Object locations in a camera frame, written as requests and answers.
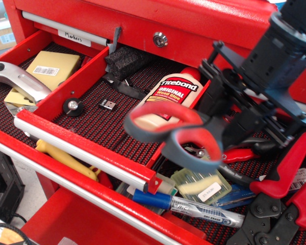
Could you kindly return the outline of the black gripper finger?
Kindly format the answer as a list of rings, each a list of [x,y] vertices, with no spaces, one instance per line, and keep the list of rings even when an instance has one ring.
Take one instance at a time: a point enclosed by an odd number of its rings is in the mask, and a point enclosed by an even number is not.
[[[231,109],[233,90],[221,75],[214,76],[203,93],[197,111],[205,120],[225,116]]]
[[[236,146],[253,133],[261,131],[266,126],[263,113],[250,107],[237,114],[223,130],[223,148]]]

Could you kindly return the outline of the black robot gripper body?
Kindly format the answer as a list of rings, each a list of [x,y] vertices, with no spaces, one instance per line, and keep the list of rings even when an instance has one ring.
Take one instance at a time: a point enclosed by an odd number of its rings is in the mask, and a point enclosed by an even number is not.
[[[212,53],[199,67],[199,71],[209,83],[214,76],[221,75],[233,90],[233,105],[230,111],[218,118],[225,122],[226,127],[244,109],[255,107],[263,113],[266,122],[261,131],[277,146],[285,147],[299,129],[306,127],[306,113],[294,102],[287,88],[272,90],[255,84],[241,69],[244,61],[242,56],[222,41],[215,41]]]

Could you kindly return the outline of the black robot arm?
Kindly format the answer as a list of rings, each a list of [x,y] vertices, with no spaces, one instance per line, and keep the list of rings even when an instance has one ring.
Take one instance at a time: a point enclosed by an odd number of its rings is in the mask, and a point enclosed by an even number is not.
[[[256,132],[286,146],[306,126],[306,113],[289,94],[306,70],[306,1],[287,1],[248,57],[215,42],[199,71],[210,81],[200,109],[224,149]]]

